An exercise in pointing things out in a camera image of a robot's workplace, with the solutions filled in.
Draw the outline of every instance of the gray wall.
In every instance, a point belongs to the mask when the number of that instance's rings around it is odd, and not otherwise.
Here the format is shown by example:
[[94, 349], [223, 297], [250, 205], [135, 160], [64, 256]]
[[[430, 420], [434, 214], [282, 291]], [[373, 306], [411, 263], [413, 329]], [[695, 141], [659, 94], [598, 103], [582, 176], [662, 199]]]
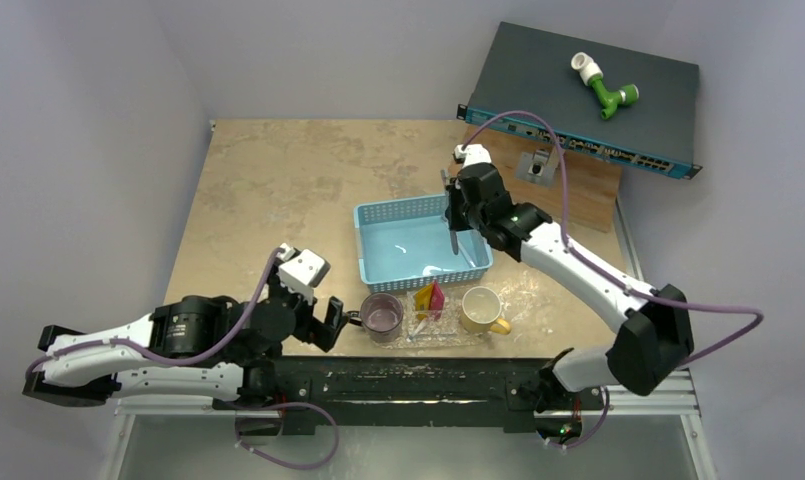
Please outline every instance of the gray wall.
[[213, 116], [454, 118], [501, 20], [639, 47], [675, 0], [152, 2]]
[[[805, 0], [680, 1], [658, 51], [702, 66], [692, 182], [621, 188], [651, 280], [758, 305], [765, 324], [695, 365], [722, 478], [805, 478]], [[749, 319], [694, 315], [698, 345]]]
[[0, 479], [95, 478], [110, 409], [25, 398], [24, 369], [43, 325], [163, 299], [206, 131], [144, 0], [0, 0]]

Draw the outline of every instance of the basket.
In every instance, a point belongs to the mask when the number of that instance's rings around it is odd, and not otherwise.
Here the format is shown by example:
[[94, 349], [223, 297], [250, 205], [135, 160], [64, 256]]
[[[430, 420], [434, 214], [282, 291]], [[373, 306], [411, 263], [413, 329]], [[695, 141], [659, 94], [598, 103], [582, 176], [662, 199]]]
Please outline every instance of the basket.
[[355, 207], [361, 280], [370, 293], [414, 290], [480, 279], [493, 253], [475, 230], [458, 232], [452, 253], [444, 220], [446, 196], [428, 195]]

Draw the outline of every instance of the cream colored mug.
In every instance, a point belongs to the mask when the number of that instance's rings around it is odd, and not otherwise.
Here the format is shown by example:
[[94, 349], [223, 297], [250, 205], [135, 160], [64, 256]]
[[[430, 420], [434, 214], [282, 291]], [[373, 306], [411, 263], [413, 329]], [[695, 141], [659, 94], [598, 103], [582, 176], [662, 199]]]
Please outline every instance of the cream colored mug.
[[467, 290], [461, 300], [461, 325], [470, 333], [511, 333], [511, 324], [502, 318], [502, 301], [487, 287]]

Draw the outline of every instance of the green valve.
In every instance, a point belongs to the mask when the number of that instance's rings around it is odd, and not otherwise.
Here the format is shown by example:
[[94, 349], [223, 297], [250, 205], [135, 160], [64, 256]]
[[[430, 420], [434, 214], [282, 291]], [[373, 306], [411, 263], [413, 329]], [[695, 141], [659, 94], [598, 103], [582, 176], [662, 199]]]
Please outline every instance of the green valve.
[[617, 111], [619, 105], [629, 106], [638, 101], [638, 87], [634, 84], [624, 85], [619, 90], [610, 92], [602, 84], [602, 70], [590, 55], [579, 52], [570, 60], [573, 70], [579, 72], [582, 81], [596, 92], [596, 98], [602, 104], [602, 118], [608, 120]]

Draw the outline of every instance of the mug handle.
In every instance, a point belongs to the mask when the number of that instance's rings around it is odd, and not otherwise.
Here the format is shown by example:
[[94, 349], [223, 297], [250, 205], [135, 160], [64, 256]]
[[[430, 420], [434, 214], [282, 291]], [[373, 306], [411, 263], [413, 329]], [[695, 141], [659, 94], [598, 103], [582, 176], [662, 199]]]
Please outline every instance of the mug handle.
[[500, 335], [508, 335], [511, 333], [511, 324], [504, 318], [497, 318], [495, 322], [490, 324], [490, 331]]

